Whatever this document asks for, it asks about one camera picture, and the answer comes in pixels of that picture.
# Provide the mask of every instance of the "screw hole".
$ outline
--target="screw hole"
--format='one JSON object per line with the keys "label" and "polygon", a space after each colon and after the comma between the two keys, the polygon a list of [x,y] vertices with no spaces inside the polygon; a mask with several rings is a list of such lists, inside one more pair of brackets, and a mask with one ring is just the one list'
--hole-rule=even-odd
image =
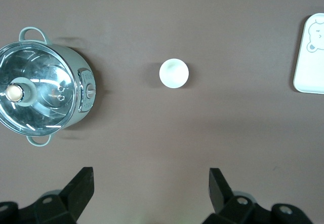
{"label": "screw hole", "polygon": [[291,215],[293,213],[291,208],[289,208],[288,206],[285,206],[285,205],[280,206],[280,210],[282,213],[288,214],[288,215]]}
{"label": "screw hole", "polygon": [[59,92],[63,92],[65,90],[65,88],[63,86],[60,86],[58,89],[57,89]]}
{"label": "screw hole", "polygon": [[46,199],[43,199],[43,204],[48,204],[52,201],[52,197],[47,197]]}
{"label": "screw hole", "polygon": [[4,205],[0,207],[0,212],[7,210],[9,207],[8,205]]}
{"label": "screw hole", "polygon": [[63,95],[58,95],[58,96],[57,96],[57,99],[58,99],[59,101],[64,101],[64,100],[65,100],[65,96],[63,96]]}
{"label": "screw hole", "polygon": [[243,198],[243,197],[239,197],[237,199],[238,203],[241,204],[241,205],[247,205],[249,202],[247,199]]}

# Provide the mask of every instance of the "pot handle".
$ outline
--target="pot handle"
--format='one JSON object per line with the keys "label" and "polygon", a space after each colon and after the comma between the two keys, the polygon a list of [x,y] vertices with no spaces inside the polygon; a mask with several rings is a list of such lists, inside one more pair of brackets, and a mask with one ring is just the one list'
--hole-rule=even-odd
{"label": "pot handle", "polygon": [[[25,34],[26,32],[28,32],[29,30],[37,30],[44,38],[44,42],[43,41],[39,41],[39,40],[26,40],[25,39]],[[47,35],[41,30],[41,29],[38,29],[36,27],[33,27],[33,26],[28,26],[28,27],[25,27],[23,28],[20,33],[19,33],[19,41],[34,41],[34,42],[38,42],[38,43],[43,43],[45,45],[51,45],[52,42],[51,40],[47,37]]]}
{"label": "pot handle", "polygon": [[51,142],[53,136],[54,136],[54,134],[50,134],[49,139],[48,139],[45,143],[43,143],[43,144],[37,143],[37,142],[32,138],[32,136],[27,136],[27,140],[28,140],[29,143],[31,143],[31,144],[34,145],[34,146],[45,146],[45,145],[47,145],[49,142]]}

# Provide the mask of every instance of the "pot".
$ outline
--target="pot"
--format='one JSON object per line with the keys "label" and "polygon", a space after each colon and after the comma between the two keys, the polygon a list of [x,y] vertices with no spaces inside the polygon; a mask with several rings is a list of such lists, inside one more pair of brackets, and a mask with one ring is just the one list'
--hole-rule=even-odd
{"label": "pot", "polygon": [[[44,41],[26,40],[37,30]],[[0,121],[26,135],[35,146],[77,123],[92,108],[96,95],[93,73],[74,50],[52,44],[36,27],[26,27],[19,41],[0,49]],[[45,143],[33,137],[49,136]]]}

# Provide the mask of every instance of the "white tray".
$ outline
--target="white tray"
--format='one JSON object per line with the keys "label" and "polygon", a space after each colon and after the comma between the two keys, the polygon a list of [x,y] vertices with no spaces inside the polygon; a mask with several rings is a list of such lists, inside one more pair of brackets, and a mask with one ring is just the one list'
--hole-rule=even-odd
{"label": "white tray", "polygon": [[300,92],[324,94],[324,14],[305,23],[294,86]]}

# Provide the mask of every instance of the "bear drawing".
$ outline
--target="bear drawing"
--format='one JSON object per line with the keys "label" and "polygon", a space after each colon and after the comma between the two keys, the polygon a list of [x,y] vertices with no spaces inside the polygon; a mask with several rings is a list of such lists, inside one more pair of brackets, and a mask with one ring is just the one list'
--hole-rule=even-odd
{"label": "bear drawing", "polygon": [[316,21],[309,27],[310,42],[307,45],[307,50],[311,53],[317,49],[324,50],[324,21],[319,23]]}

